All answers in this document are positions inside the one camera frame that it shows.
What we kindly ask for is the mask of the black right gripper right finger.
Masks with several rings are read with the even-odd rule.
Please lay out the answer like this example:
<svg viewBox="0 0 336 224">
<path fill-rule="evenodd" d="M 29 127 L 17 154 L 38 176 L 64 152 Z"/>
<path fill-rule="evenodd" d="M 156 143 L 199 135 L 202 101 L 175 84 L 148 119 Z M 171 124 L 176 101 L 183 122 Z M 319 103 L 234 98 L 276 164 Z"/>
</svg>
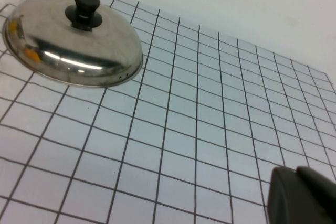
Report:
<svg viewBox="0 0 336 224">
<path fill-rule="evenodd" d="M 296 173 L 307 185 L 313 197 L 335 222 L 335 183 L 310 167 L 297 167 Z"/>
</svg>

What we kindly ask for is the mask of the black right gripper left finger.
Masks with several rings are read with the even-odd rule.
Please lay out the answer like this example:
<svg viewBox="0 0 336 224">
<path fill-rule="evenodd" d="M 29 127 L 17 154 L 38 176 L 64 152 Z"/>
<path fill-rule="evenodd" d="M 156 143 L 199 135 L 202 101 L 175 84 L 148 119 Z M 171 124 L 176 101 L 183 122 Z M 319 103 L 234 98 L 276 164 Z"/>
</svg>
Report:
<svg viewBox="0 0 336 224">
<path fill-rule="evenodd" d="M 326 211 L 307 185 L 285 167 L 272 171 L 267 212 L 270 223 L 328 223 Z"/>
</svg>

